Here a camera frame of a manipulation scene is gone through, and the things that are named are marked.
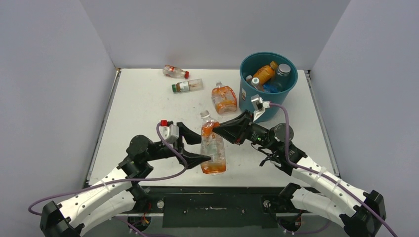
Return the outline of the blue label crushed bottle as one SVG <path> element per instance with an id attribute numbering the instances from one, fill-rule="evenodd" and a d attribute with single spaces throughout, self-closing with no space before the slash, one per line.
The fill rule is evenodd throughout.
<path id="1" fill-rule="evenodd" d="M 268 83 L 265 83 L 263 85 L 263 89 L 267 93 L 278 93 L 279 92 L 278 88 L 276 86 L 268 84 Z"/>

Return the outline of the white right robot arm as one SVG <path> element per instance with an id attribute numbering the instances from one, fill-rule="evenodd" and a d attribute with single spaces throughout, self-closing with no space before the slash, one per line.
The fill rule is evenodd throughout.
<path id="1" fill-rule="evenodd" d="M 305 210 L 340 225 L 350 237 L 374 237 L 385 226 L 386 211 L 383 196 L 372 190 L 366 192 L 343 181 L 316 163 L 292 143 L 289 116 L 273 128 L 255 122 L 254 113 L 245 110 L 238 117 L 221 123 L 214 133 L 236 145 L 246 140 L 266 155 L 260 163 L 270 162 L 285 174 L 317 190 L 313 193 L 302 186 L 289 183 L 279 194 L 283 210 Z"/>

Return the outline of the slim orange label bottle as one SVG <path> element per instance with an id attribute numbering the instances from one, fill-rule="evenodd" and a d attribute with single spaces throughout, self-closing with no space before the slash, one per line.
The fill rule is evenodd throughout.
<path id="1" fill-rule="evenodd" d="M 201 127 L 201 154 L 210 157 L 209 161 L 201 164 L 204 174 L 220 174 L 226 171 L 226 155 L 223 138 L 213 132 L 219 122 L 210 116 L 209 111 L 200 113 Z"/>

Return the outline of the large orange label bottle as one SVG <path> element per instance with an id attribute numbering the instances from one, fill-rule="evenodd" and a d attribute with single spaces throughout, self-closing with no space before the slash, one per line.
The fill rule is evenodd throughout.
<path id="1" fill-rule="evenodd" d="M 246 82 L 256 90 L 264 92 L 264 87 L 262 84 L 260 84 L 259 78 L 254 78 L 253 76 L 249 75 L 246 77 Z"/>

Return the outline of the orange juice bottle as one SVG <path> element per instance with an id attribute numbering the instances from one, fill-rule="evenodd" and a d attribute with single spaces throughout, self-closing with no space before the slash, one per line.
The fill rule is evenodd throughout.
<path id="1" fill-rule="evenodd" d="M 257 70 L 253 77 L 258 78 L 260 84 L 264 85 L 275 76 L 277 68 L 278 64 L 275 61 L 272 61 L 268 65 L 265 65 Z"/>

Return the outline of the clear plastic jar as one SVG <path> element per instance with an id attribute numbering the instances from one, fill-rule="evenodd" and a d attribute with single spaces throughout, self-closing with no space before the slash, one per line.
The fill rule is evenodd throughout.
<path id="1" fill-rule="evenodd" d="M 271 81 L 272 86 L 276 88 L 278 92 L 286 90 L 291 68 L 288 64 L 280 64 L 277 69 L 274 78 Z"/>

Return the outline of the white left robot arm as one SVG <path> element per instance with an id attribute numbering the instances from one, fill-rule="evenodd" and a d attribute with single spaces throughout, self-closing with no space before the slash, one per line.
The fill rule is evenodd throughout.
<path id="1" fill-rule="evenodd" d="M 160 137 L 157 142 L 145 135 L 134 136 L 126 149 L 127 156 L 93 186 L 60 203 L 47 203 L 40 221 L 44 236 L 82 237 L 120 213 L 144 211 L 149 197 L 140 182 L 153 171 L 151 161 L 176 157 L 187 170 L 210 159 L 185 150 L 185 144 L 196 145 L 202 140 L 182 122 L 163 120 L 156 131 Z"/>

